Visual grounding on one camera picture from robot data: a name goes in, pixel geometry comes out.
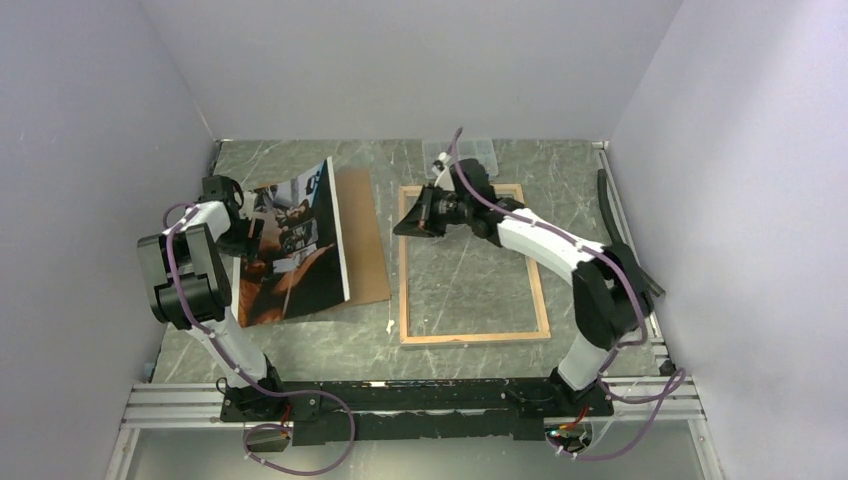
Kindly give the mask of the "brown backing board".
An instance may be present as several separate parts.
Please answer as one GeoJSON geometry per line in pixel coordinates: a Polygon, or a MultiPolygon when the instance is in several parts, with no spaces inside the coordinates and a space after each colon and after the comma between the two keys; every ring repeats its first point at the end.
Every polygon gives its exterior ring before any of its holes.
{"type": "Polygon", "coordinates": [[[390,296],[371,179],[364,169],[335,171],[351,299],[342,305],[367,304],[390,296]]]}

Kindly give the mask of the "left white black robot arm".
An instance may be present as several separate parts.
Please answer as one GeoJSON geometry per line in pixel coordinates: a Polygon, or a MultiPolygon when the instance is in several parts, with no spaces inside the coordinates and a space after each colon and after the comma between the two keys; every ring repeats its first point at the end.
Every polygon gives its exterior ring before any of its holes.
{"type": "Polygon", "coordinates": [[[208,176],[196,201],[167,208],[162,231],[138,240],[137,255],[154,317],[198,340],[223,369],[227,392],[272,420],[284,411],[287,394],[233,313],[223,260],[259,253],[264,223],[242,214],[245,203],[237,181],[208,176]]]}

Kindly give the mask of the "white wooden picture frame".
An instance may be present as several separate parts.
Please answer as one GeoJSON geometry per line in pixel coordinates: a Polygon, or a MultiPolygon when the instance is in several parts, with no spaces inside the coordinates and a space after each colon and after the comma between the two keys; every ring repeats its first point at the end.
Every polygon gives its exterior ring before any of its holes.
{"type": "Polygon", "coordinates": [[[398,328],[404,347],[544,342],[551,337],[538,264],[451,225],[400,236],[398,328]]]}

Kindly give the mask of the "printed photo poster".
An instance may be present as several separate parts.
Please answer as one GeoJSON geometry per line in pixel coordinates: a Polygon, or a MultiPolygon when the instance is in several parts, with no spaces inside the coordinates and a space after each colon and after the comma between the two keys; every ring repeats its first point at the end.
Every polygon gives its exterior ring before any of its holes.
{"type": "Polygon", "coordinates": [[[241,327],[312,315],[351,299],[331,157],[250,191],[246,208],[263,227],[256,256],[234,263],[241,327]]]}

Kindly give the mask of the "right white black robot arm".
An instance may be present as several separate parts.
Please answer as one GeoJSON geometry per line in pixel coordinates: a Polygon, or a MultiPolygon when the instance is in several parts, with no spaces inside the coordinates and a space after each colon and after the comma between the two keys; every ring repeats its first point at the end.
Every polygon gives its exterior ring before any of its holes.
{"type": "Polygon", "coordinates": [[[586,405],[618,348],[646,340],[654,303],[626,244],[586,240],[543,220],[524,203],[498,196],[473,158],[443,167],[393,232],[437,238],[450,225],[470,227],[476,237],[536,261],[571,286],[578,333],[553,369],[549,391],[559,413],[572,415],[586,405]]]}

